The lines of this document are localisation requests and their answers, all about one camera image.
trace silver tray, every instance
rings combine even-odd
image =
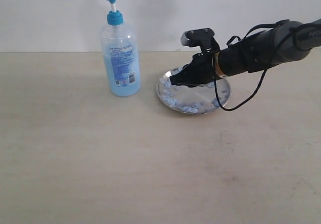
[[[160,100],[169,108],[185,114],[202,115],[220,109],[216,101],[214,82],[207,86],[189,88],[171,84],[170,76],[181,71],[182,67],[166,72],[158,79],[156,92]],[[231,87],[226,79],[216,81],[217,92],[222,106],[231,96]]]

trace barcode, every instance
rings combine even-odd
[[[129,78],[129,84],[133,84],[135,83],[136,79],[135,79],[135,73],[132,72],[128,75],[128,78]]]

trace black cable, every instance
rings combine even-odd
[[[271,54],[271,58],[269,59],[268,61],[268,65],[271,64],[275,54],[277,53],[277,50],[279,50],[279,48],[285,43],[285,41],[287,39],[289,39],[291,36],[292,36],[293,32],[290,32],[288,33],[283,39],[282,41],[279,42],[279,44],[277,44],[277,46],[275,47],[273,53]],[[216,78],[214,78],[214,88],[215,88],[215,96],[216,96],[216,100],[217,100],[217,103],[219,104],[219,106],[221,107],[221,109],[225,110],[225,111],[234,111],[236,109],[238,109],[239,107],[243,106],[244,104],[246,104],[249,100],[251,100],[255,95],[256,93],[259,91],[261,85],[262,85],[262,82],[263,82],[263,79],[264,79],[264,76],[267,72],[268,68],[264,69],[263,70],[263,73],[261,75],[261,78],[259,80],[259,83],[257,84],[257,87],[256,89],[254,90],[254,92],[252,93],[252,95],[250,95],[246,100],[244,100],[243,102],[241,102],[239,105],[237,105],[236,107],[233,107],[233,108],[225,108],[222,106],[221,102],[220,102],[220,98],[219,98],[219,95],[217,93],[217,85],[216,85]]]

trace clear plastic bottle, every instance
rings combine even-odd
[[[130,96],[140,90],[140,66],[136,35],[131,25],[124,22],[111,3],[107,22],[100,31],[100,44],[111,92],[117,96]]]

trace robotic arm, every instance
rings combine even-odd
[[[260,28],[270,30],[248,36]],[[302,60],[312,48],[321,46],[321,19],[309,24],[283,20],[258,25],[243,39],[232,37],[223,50],[210,28],[184,32],[181,43],[199,46],[201,53],[195,54],[181,72],[170,77],[172,85],[205,86],[243,72],[266,71],[281,63]]]

